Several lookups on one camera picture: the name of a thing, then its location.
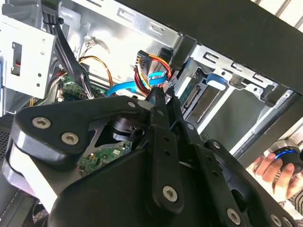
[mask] black plastic arm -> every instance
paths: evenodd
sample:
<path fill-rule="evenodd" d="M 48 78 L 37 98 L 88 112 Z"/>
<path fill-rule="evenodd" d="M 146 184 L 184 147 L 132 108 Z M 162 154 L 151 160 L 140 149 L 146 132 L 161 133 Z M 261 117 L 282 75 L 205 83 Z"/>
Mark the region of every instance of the black plastic arm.
<path fill-rule="evenodd" d="M 135 144 L 129 154 L 65 188 L 53 205 L 49 227 L 288 227 L 287 221 L 296 226 L 222 144 L 202 143 L 182 119 L 174 95 L 165 105 L 157 87 L 147 100 L 115 96 L 29 107 L 16 115 L 12 143 L 39 159 L 39 167 L 63 174 L 78 168 L 94 122 L 101 123 L 103 144 L 117 138 Z M 35 127 L 36 117 L 51 125 Z M 79 142 L 64 143 L 66 132 Z"/>

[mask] electronic component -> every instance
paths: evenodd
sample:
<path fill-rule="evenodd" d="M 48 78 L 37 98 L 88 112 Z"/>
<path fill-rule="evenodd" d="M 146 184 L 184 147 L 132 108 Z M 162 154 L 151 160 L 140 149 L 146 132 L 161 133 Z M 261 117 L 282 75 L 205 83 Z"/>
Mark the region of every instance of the electronic component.
<path fill-rule="evenodd" d="M 79 172 L 82 176 L 86 176 L 127 154 L 130 149 L 130 142 L 120 142 L 83 156 L 79 162 Z"/>
<path fill-rule="evenodd" d="M 200 84 L 205 79 L 205 74 L 201 69 L 197 69 L 193 78 L 185 88 L 180 97 L 181 111 L 184 112 L 190 107 L 195 97 L 202 91 L 202 85 Z"/>
<path fill-rule="evenodd" d="M 74 83 L 70 76 L 64 76 L 64 80 L 61 81 L 61 87 L 57 93 L 58 102 L 87 99 L 84 90 Z M 94 85 L 91 86 L 91 89 L 95 97 L 102 97 L 106 93 L 106 90 Z"/>
<path fill-rule="evenodd" d="M 152 65 L 152 58 L 149 56 L 148 53 L 144 52 L 144 51 L 139 51 L 137 54 L 137 64 L 140 61 L 140 66 L 141 66 L 141 70 L 145 75 L 148 75 L 150 72 L 150 68 Z"/>

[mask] finger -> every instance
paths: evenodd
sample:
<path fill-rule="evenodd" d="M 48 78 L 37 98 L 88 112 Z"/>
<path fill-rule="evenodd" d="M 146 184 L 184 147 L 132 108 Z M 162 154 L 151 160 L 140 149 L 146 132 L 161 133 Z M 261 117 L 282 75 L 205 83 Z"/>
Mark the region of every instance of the finger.
<path fill-rule="evenodd" d="M 270 153 L 260 164 L 260 166 L 256 170 L 256 176 L 262 177 L 269 165 L 275 160 L 276 155 L 274 153 Z"/>
<path fill-rule="evenodd" d="M 246 170 L 251 173 L 254 173 L 256 165 L 259 164 L 260 161 L 261 161 L 261 157 L 258 157 L 249 167 L 247 167 Z"/>
<path fill-rule="evenodd" d="M 303 180 L 302 178 L 296 176 L 294 179 L 290 180 L 288 190 L 287 190 L 287 198 L 291 198 L 299 191 L 303 190 Z"/>
<path fill-rule="evenodd" d="M 288 185 L 290 179 L 294 173 L 294 165 L 289 163 L 282 171 L 279 179 L 277 180 L 274 188 L 274 193 L 276 195 L 281 195 L 282 197 L 286 197 L 286 193 L 288 191 Z"/>
<path fill-rule="evenodd" d="M 283 165 L 282 159 L 278 158 L 277 160 L 273 161 L 262 175 L 262 180 L 267 183 L 273 183 L 276 174 L 278 173 L 279 169 Z"/>

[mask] blue and black object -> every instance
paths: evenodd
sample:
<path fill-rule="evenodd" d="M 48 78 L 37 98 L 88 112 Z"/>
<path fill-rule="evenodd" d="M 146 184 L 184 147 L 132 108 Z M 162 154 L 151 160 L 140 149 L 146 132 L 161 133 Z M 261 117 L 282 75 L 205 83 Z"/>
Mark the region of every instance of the blue and black object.
<path fill-rule="evenodd" d="M 303 155 L 300 154 L 298 147 L 284 147 L 274 151 L 276 159 L 280 158 L 283 161 L 283 165 L 280 170 L 283 170 L 289 163 L 294 165 L 294 175 L 303 171 Z"/>

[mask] mesh grille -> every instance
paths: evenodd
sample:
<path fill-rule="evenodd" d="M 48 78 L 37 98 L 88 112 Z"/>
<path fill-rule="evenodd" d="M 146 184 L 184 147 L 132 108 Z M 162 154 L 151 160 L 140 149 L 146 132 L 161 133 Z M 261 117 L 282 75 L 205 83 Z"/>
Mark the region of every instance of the mesh grille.
<path fill-rule="evenodd" d="M 3 117 L 0 117 L 0 126 L 9 128 L 10 131 L 13 121 L 14 121 L 14 115 L 6 114 Z"/>
<path fill-rule="evenodd" d="M 0 166 L 6 153 L 6 147 L 9 141 L 9 133 L 13 124 L 14 115 L 6 114 L 0 117 Z"/>

